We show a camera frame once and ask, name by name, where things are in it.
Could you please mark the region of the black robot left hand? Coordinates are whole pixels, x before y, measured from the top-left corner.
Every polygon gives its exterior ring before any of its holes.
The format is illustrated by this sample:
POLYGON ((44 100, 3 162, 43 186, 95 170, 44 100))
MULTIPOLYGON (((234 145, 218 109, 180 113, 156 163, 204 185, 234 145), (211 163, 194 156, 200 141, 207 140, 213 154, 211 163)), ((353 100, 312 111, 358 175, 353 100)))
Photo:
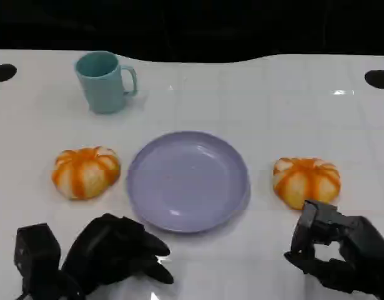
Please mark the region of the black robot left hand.
POLYGON ((72 244, 62 270, 89 295, 98 287, 146 275, 173 284, 171 273, 159 263, 170 249, 145 227, 127 217, 106 213, 93 219, 72 244))

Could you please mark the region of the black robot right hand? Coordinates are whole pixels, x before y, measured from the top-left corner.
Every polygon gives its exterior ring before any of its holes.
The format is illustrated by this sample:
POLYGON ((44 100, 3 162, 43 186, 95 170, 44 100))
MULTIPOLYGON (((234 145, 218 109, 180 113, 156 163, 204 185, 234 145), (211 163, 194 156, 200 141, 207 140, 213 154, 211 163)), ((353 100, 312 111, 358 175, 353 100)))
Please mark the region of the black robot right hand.
POLYGON ((337 207, 306 200, 286 260, 322 286, 384 299, 384 238, 363 216, 345 216, 337 207), (322 261, 315 245, 338 242, 342 259, 322 261))

